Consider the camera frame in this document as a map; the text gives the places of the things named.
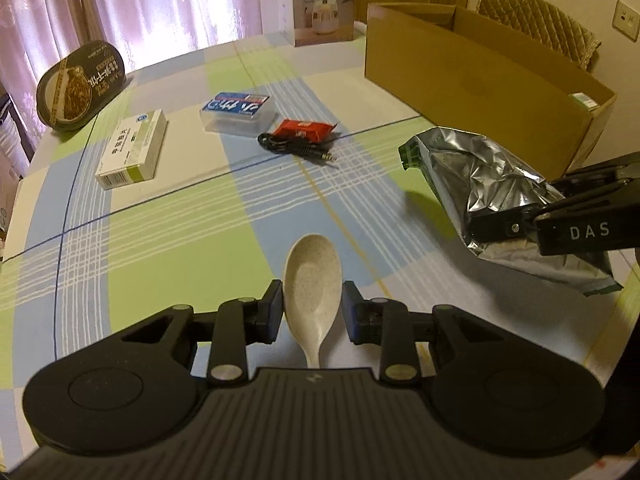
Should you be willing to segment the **silver foil bag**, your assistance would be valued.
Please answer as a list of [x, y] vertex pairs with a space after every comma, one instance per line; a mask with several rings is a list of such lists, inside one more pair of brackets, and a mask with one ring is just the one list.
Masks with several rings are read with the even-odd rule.
[[586, 296], [622, 288], [604, 252], [544, 256], [529, 238], [477, 243], [469, 234], [469, 214], [562, 200], [539, 172], [481, 134], [432, 127], [398, 148], [402, 166], [416, 168], [446, 211], [463, 244], [482, 260], [570, 286]]

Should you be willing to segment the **white speckled spoon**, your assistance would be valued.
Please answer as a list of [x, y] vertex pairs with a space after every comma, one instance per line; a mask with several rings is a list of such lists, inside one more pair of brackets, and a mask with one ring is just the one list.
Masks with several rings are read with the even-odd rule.
[[320, 367], [320, 349], [342, 298], [342, 265], [331, 241], [307, 234], [291, 248], [283, 271], [284, 313], [308, 368]]

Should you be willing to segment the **red snack packet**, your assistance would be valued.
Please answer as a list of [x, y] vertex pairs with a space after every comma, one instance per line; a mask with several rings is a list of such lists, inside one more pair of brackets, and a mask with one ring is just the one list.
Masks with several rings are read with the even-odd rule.
[[285, 119], [272, 134], [281, 140], [303, 140], [313, 144], [326, 142], [331, 137], [335, 125], [325, 122], [304, 122]]

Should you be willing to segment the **green white box in carton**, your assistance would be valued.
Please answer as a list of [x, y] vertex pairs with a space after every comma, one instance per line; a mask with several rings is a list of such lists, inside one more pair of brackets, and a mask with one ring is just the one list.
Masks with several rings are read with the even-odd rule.
[[590, 112], [596, 110], [599, 107], [599, 103], [593, 98], [590, 98], [590, 96], [587, 96], [584, 92], [575, 92], [570, 96]]

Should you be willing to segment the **plaid tablecloth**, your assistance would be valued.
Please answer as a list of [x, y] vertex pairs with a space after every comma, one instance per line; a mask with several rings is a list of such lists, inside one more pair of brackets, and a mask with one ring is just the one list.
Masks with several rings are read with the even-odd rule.
[[[639, 314], [632, 252], [620, 292], [577, 290], [478, 260], [398, 148], [428, 123], [363, 75], [362, 40], [296, 48], [277, 34], [132, 73], [67, 141], [44, 136], [21, 182], [1, 266], [1, 463], [35, 448], [22, 411], [35, 372], [172, 304], [211, 311], [259, 296], [299, 237], [320, 233], [364, 296], [413, 310], [453, 304], [607, 380]], [[284, 117], [328, 122], [331, 166], [203, 129], [221, 91], [267, 93]], [[152, 180], [104, 190], [96, 170], [125, 118], [162, 110]]]

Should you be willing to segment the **brown cardboard box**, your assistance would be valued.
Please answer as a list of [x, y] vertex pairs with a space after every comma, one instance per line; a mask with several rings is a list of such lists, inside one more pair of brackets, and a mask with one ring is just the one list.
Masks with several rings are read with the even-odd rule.
[[[484, 134], [549, 180], [582, 166], [616, 100], [564, 55], [446, 4], [370, 4], [364, 74], [433, 124]], [[599, 107], [586, 110], [575, 92]]]

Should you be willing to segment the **quilted beige chair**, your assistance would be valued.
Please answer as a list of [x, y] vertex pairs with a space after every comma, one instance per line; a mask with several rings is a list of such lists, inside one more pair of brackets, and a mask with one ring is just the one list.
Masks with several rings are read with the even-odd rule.
[[601, 45], [587, 27], [546, 0], [478, 0], [476, 12], [506, 25], [590, 70]]

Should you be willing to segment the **white green medicine box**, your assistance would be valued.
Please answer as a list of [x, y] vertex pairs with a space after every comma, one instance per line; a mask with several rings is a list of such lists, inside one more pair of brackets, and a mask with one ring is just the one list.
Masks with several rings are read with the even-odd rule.
[[167, 128], [162, 110], [123, 119], [100, 159], [96, 180], [104, 190], [152, 180]]

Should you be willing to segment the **clear box blue label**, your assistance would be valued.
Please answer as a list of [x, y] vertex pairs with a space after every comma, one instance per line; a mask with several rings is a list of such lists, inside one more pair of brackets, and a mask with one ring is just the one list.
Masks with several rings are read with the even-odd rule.
[[206, 131], [232, 136], [256, 138], [268, 130], [275, 117], [274, 99], [256, 93], [219, 92], [200, 109]]

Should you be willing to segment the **black oval food container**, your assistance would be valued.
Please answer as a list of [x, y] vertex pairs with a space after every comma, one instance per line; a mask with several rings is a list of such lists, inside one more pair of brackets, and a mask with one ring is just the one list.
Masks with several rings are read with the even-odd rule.
[[47, 70], [38, 82], [40, 122], [60, 133], [84, 128], [125, 87], [122, 56], [103, 40], [84, 44]]

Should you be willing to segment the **white humidifier product box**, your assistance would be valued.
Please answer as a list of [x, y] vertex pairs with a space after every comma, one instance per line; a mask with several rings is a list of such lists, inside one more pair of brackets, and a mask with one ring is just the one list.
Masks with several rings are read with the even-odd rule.
[[354, 39], [355, 0], [278, 0], [279, 29], [294, 47]]

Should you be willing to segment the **pink curtain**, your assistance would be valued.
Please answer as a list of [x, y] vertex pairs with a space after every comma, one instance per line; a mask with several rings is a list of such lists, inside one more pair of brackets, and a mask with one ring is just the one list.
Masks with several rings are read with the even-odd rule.
[[37, 146], [38, 81], [85, 42], [109, 42], [132, 72], [261, 33], [259, 0], [1, 0], [1, 83]]

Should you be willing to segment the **single wall socket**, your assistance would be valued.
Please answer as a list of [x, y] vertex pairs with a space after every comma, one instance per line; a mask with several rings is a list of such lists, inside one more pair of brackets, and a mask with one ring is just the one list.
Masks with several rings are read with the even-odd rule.
[[612, 27], [633, 42], [639, 37], [639, 12], [623, 1], [617, 0], [612, 18]]

